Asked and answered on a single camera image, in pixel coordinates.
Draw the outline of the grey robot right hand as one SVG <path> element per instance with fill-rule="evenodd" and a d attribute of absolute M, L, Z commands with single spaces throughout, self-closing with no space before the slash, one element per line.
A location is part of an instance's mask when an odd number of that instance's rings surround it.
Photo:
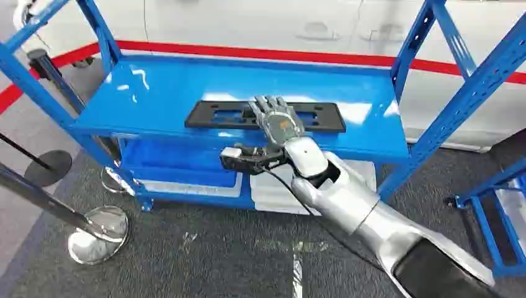
<path fill-rule="evenodd" d="M 280 96 L 256 96 L 248 106 L 256 117 L 257 125 L 264 131 L 270 146 L 283 148 L 296 137 L 304 136 L 305 127 L 294 108 Z"/>

